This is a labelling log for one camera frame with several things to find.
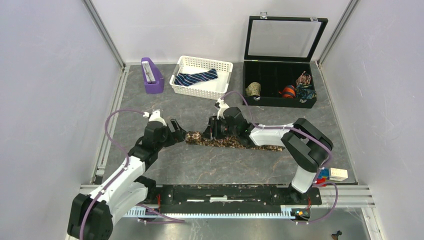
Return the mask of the brown floral tie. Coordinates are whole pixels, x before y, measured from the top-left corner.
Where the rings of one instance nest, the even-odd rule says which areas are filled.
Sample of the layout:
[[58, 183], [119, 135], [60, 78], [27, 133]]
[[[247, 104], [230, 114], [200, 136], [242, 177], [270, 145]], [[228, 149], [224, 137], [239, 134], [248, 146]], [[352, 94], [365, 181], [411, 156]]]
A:
[[199, 131], [189, 131], [185, 136], [185, 142], [188, 145], [198, 145], [206, 147], [221, 147], [221, 148], [233, 148], [233, 149], [252, 149], [252, 150], [263, 150], [282, 152], [286, 148], [284, 146], [277, 145], [254, 145], [245, 146], [242, 145], [235, 137], [224, 137], [223, 139], [207, 139], [203, 138]]

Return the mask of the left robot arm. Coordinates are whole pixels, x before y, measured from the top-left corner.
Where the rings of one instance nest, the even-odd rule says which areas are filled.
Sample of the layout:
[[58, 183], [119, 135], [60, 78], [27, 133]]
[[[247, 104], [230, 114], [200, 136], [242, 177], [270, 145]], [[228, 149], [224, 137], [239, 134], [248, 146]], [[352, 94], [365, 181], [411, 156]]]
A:
[[135, 205], [153, 203], [157, 183], [144, 176], [166, 147], [185, 141], [187, 131], [176, 119], [150, 120], [144, 135], [129, 150], [121, 167], [89, 194], [79, 193], [72, 201], [67, 234], [78, 240], [107, 240], [114, 225]]

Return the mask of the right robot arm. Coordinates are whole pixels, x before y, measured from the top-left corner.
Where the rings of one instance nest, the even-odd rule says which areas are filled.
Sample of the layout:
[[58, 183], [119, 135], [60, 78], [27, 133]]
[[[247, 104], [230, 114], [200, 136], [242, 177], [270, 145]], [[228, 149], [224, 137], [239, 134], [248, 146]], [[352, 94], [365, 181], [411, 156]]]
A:
[[201, 135], [209, 140], [235, 138], [245, 147], [284, 147], [297, 163], [289, 199], [302, 204], [322, 165], [332, 155], [333, 143], [305, 118], [285, 125], [263, 125], [245, 119], [238, 107], [221, 107], [209, 118]]

